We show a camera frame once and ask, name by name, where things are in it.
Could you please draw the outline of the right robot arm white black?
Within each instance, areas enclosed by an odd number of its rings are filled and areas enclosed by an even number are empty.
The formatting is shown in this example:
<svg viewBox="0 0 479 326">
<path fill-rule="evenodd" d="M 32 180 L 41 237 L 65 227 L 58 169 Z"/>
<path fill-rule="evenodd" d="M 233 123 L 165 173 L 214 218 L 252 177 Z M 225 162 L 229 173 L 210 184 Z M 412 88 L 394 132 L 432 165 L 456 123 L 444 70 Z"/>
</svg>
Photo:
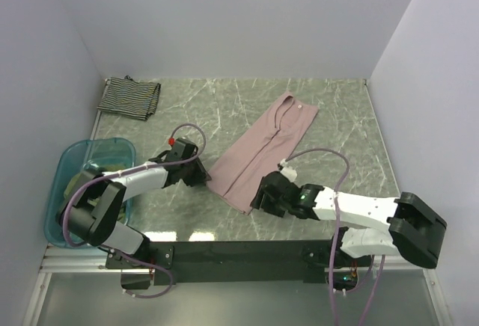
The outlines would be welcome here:
<svg viewBox="0 0 479 326">
<path fill-rule="evenodd" d="M 425 269 L 438 265 L 447 223 L 419 196 L 366 197 L 335 192 L 315 184 L 297 186 L 283 172 L 264 176 L 251 207 L 284 217 L 315 221 L 340 221 L 346 229 L 329 246 L 329 258 L 346 265 L 363 256 L 401 256 Z"/>
</svg>

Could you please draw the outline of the pink tank top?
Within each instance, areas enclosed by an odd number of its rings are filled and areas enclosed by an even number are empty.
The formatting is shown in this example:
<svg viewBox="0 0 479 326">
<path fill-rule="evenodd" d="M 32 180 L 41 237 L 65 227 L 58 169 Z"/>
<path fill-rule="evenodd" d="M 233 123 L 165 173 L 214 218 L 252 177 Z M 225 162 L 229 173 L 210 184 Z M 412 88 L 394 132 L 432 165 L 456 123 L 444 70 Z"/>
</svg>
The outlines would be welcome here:
<svg viewBox="0 0 479 326">
<path fill-rule="evenodd" d="M 293 153 L 318 111 L 289 92 L 282 94 L 210 168 L 208 189 L 250 214 L 261 179 Z"/>
</svg>

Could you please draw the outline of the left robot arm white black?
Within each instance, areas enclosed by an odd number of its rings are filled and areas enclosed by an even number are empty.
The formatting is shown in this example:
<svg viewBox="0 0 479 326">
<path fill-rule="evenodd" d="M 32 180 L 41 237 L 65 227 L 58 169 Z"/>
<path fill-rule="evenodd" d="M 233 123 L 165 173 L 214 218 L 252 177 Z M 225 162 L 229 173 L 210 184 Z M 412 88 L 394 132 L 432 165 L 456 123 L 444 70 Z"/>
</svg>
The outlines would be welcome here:
<svg viewBox="0 0 479 326">
<path fill-rule="evenodd" d="M 145 265 L 150 257 L 150 239 L 118 221 L 122 205 L 178 182 L 193 187 L 210 180 L 196 144 L 185 138 L 172 138 L 169 144 L 171 149 L 138 167 L 113 173 L 82 171 L 55 216 L 62 230 L 82 243 L 121 251 L 134 268 Z"/>
</svg>

